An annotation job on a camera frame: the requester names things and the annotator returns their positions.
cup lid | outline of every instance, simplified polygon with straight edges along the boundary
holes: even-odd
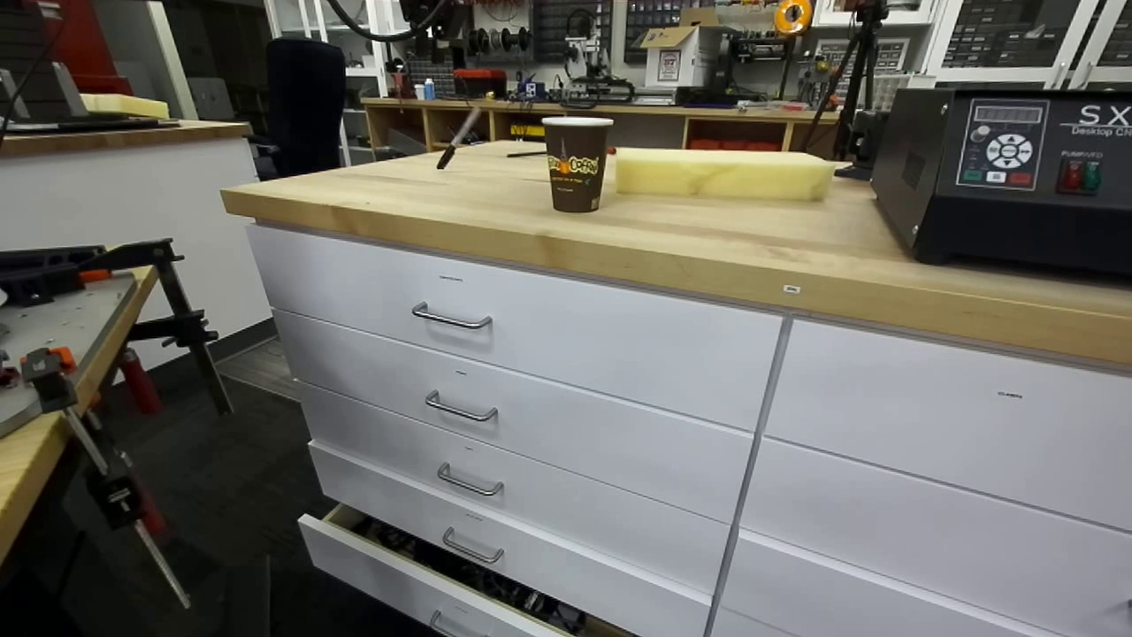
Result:
[[[608,118],[543,118],[544,126],[613,126]]]

drawer front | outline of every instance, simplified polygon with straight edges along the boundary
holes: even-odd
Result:
[[[774,437],[742,526],[1052,634],[1132,634],[1132,533],[1112,526]]]
[[[604,554],[543,533],[523,522],[484,517],[440,488],[310,450],[327,495],[359,506],[408,533],[466,554],[634,634],[691,637],[707,625],[707,593],[634,572]]]
[[[351,456],[696,593],[716,586],[729,533],[717,520],[320,390],[308,420],[314,456]]]
[[[276,312],[754,430],[782,317],[250,226]]]
[[[402,614],[460,637],[566,637],[460,580],[391,553],[335,520],[300,517],[310,562],[335,580],[401,607]]]
[[[748,619],[738,613],[717,607],[711,621],[711,637],[789,637],[789,634],[780,634],[769,621]]]
[[[749,434],[359,329],[276,313],[305,384],[734,520]]]
[[[759,533],[738,533],[721,604],[792,637],[1052,637]]]
[[[1132,377],[800,322],[771,434],[1132,529]]]

wooden countertop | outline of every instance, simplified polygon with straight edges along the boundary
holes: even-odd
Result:
[[[230,187],[226,210],[434,253],[669,290],[983,349],[1132,371],[1132,287],[920,265],[893,241],[868,184],[820,206],[625,197],[595,217],[549,206],[544,159],[519,141]]]
[[[132,324],[137,322],[144,296],[155,284],[155,267],[136,267],[136,290],[104,329],[95,349],[79,361],[76,391],[79,411],[88,411],[106,371],[118,361],[122,342],[128,342]],[[37,417],[32,423],[0,437],[0,562],[9,560],[13,537],[23,533],[46,478],[69,450],[69,420],[59,411]]]
[[[248,133],[250,126],[240,121],[176,121],[169,126],[83,132],[83,133],[4,133],[0,159],[92,152],[92,148],[136,148],[136,145],[185,145],[185,141],[248,139]]]
[[[490,112],[562,112],[562,103],[511,103],[511,99],[362,99],[368,110],[455,110],[466,112],[481,105]],[[809,123],[813,110],[688,110],[688,105],[644,105],[644,103],[602,103],[595,112],[622,118],[680,118],[680,121],[748,121],[748,123]]]

drawer handle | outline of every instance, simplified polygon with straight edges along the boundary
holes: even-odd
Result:
[[[481,411],[481,412],[455,411],[455,407],[445,403],[440,391],[427,391],[427,396],[426,396],[426,407],[431,407],[431,411],[440,411],[440,412],[448,412],[448,417],[460,417],[460,420],[474,420],[474,423],[492,423],[492,420],[499,420],[499,411]]]
[[[445,548],[454,548],[481,566],[494,566],[503,560],[503,548],[460,537],[455,526],[448,526],[441,541],[445,541]]]
[[[477,329],[490,329],[492,324],[492,313],[477,317],[477,322],[466,322],[466,317],[455,317],[455,313],[440,313],[431,312],[427,304],[417,304],[415,313],[421,322],[440,322],[440,324],[454,324],[454,329],[466,329],[466,333],[477,333]]]
[[[427,625],[441,637],[484,637],[484,634],[460,625],[455,619],[445,619],[445,613],[431,613]]]
[[[481,480],[481,478],[455,474],[454,464],[441,464],[441,468],[434,469],[434,478],[448,480],[448,483],[460,488],[460,491],[474,491],[474,495],[481,495],[481,497],[494,497],[494,495],[503,495],[503,488],[505,488],[503,480]]]

machine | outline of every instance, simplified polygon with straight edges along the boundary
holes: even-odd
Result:
[[[922,260],[1132,277],[1129,165],[1123,90],[898,90],[874,187]]]

